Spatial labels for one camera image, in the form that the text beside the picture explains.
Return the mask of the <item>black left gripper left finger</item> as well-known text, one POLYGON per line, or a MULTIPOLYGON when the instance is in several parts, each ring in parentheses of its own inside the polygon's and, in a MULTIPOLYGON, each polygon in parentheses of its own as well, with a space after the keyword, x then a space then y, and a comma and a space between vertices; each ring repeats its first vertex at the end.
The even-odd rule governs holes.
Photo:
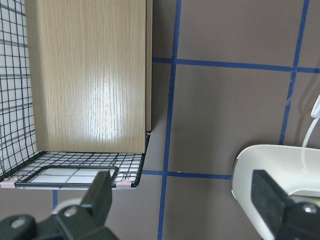
POLYGON ((93 221, 103 227, 112 205, 112 181, 109 171, 99 171, 80 202, 93 221))

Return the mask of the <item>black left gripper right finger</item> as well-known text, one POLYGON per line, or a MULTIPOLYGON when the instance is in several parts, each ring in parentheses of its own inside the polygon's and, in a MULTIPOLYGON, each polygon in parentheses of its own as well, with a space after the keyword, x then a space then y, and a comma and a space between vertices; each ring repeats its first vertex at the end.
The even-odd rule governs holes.
POLYGON ((265 170, 252 172, 251 202, 269 228, 282 226, 293 200, 265 170))

